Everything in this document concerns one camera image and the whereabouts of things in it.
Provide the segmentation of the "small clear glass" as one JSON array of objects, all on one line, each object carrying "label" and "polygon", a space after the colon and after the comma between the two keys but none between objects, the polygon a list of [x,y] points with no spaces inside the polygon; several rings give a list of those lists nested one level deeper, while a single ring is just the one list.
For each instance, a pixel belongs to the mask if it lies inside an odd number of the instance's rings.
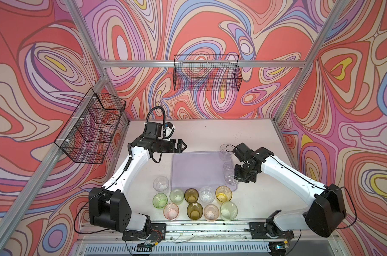
[{"label": "small clear glass", "polygon": [[232,162],[224,162],[223,163],[223,172],[225,174],[232,174],[234,172],[234,166]]}]

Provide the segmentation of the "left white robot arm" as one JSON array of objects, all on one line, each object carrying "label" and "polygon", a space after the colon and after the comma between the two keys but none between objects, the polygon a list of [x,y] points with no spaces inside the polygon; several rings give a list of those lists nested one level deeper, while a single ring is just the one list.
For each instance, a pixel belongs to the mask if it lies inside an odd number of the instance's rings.
[{"label": "left white robot arm", "polygon": [[128,156],[113,176],[89,193],[90,224],[120,233],[151,233],[150,217],[133,211],[126,199],[132,182],[154,153],[179,154],[187,149],[182,139],[137,138],[127,145]]}]

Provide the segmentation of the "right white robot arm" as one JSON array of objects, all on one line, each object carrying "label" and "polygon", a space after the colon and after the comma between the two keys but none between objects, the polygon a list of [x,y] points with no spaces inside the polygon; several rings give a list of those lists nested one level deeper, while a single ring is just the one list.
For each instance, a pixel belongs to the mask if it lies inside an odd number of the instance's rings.
[{"label": "right white robot arm", "polygon": [[256,182],[257,174],[263,173],[286,186],[307,205],[304,209],[272,213],[263,227],[267,236],[277,238],[289,230],[309,229],[320,237],[330,237],[346,218],[342,189],[337,185],[325,185],[303,175],[265,147],[252,150],[241,143],[232,153],[240,162],[234,167],[236,180]]}]

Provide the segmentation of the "lavender plastic tray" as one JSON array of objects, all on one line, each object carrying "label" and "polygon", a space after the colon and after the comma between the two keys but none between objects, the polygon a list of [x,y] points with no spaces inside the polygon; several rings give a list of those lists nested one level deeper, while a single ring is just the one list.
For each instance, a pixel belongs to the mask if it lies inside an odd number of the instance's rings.
[{"label": "lavender plastic tray", "polygon": [[172,158],[171,189],[186,191],[203,187],[217,189],[228,186],[233,192],[237,185],[226,182],[224,166],[232,161],[223,161],[217,151],[198,151],[175,154]]}]

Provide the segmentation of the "yellow glass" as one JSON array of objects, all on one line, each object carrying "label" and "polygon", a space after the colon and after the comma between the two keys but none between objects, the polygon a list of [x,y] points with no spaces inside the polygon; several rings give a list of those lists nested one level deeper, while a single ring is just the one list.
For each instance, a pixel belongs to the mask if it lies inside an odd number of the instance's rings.
[{"label": "yellow glass", "polygon": [[232,190],[227,186],[219,186],[215,191],[217,200],[221,203],[231,201],[233,197]]}]

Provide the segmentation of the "light green glass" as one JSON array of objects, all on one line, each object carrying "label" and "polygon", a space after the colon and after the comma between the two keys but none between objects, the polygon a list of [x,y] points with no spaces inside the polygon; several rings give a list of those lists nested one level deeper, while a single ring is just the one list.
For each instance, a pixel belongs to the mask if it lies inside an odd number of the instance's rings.
[{"label": "light green glass", "polygon": [[181,189],[174,189],[170,192],[170,200],[174,204],[181,204],[185,200],[185,193]]}]

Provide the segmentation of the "dark olive glass back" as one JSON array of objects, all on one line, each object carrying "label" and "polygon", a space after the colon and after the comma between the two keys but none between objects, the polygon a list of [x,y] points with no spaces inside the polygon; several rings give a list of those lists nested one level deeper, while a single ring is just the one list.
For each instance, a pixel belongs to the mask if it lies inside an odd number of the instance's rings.
[{"label": "dark olive glass back", "polygon": [[196,203],[199,198],[199,193],[196,189],[189,188],[185,191],[184,197],[188,203]]}]

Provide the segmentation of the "dark olive glass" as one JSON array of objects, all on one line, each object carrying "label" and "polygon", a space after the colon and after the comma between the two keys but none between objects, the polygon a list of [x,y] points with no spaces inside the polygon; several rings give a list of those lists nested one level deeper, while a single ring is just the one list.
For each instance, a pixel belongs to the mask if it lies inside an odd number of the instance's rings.
[{"label": "dark olive glass", "polygon": [[203,207],[200,203],[190,203],[187,207],[187,215],[191,220],[199,220],[203,215]]},{"label": "dark olive glass", "polygon": [[184,197],[188,203],[196,203],[199,198],[199,193],[196,189],[189,188],[185,191]]}]

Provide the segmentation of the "pale green glass front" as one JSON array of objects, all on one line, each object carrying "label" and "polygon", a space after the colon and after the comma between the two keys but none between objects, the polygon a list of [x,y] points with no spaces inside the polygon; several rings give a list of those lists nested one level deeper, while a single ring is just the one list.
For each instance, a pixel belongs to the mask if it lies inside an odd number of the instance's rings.
[{"label": "pale green glass front", "polygon": [[220,214],[223,220],[234,220],[238,214],[238,208],[232,201],[226,201],[220,206]]}]

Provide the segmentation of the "green glass far left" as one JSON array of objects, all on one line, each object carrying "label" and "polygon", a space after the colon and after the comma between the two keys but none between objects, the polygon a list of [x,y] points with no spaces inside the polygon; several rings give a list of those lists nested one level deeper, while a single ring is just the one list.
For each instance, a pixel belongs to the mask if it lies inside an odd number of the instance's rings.
[{"label": "green glass far left", "polygon": [[156,209],[162,209],[168,204],[168,197],[164,193],[158,193],[153,198],[153,206]]}]

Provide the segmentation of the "pink glass left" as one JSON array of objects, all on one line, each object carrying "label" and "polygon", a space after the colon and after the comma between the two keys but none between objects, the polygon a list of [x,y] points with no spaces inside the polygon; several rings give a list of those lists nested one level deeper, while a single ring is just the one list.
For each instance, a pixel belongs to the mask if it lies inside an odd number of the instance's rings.
[{"label": "pink glass left", "polygon": [[167,220],[175,220],[179,215],[179,207],[175,203],[169,203],[164,207],[163,215]]}]

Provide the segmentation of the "peach pink glass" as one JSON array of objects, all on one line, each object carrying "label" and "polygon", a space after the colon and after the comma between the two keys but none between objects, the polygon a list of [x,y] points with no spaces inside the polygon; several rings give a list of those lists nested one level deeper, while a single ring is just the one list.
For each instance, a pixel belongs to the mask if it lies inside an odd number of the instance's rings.
[{"label": "peach pink glass", "polygon": [[204,208],[204,217],[209,222],[214,222],[219,217],[219,208],[214,204],[209,204]]}]

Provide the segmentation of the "dark olive glass front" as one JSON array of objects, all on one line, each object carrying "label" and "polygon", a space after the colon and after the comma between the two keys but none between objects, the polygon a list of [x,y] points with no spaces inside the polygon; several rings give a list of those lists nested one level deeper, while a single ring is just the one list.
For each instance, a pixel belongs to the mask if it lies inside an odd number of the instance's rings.
[{"label": "dark olive glass front", "polygon": [[191,220],[199,220],[203,215],[203,207],[200,203],[190,203],[187,207],[187,215]]}]

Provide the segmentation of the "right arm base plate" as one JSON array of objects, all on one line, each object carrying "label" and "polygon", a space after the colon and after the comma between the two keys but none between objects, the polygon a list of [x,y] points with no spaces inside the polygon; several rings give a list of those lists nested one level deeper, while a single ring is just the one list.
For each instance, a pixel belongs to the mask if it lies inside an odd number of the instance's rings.
[{"label": "right arm base plate", "polygon": [[285,239],[294,238],[292,230],[281,231],[274,223],[267,222],[250,222],[248,232],[251,233],[252,239]]}]

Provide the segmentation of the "aluminium front rail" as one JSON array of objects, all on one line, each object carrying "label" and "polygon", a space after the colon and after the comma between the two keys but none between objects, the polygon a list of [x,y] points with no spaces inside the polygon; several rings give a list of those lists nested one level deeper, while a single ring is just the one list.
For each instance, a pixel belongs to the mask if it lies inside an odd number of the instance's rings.
[{"label": "aluminium front rail", "polygon": [[[281,241],[290,238],[283,236],[277,239],[253,239],[250,232],[250,220],[239,219],[234,221],[218,220],[215,222],[201,221],[157,221],[153,224],[165,223],[165,238],[160,244],[186,244],[194,242],[248,242],[248,241]],[[335,232],[328,238],[316,235],[313,231],[302,230],[293,231],[295,241],[299,238],[302,241],[330,241],[341,242],[341,236]],[[103,231],[96,234],[79,235],[75,242],[89,243],[125,243],[122,240],[123,233],[116,231]]]}]

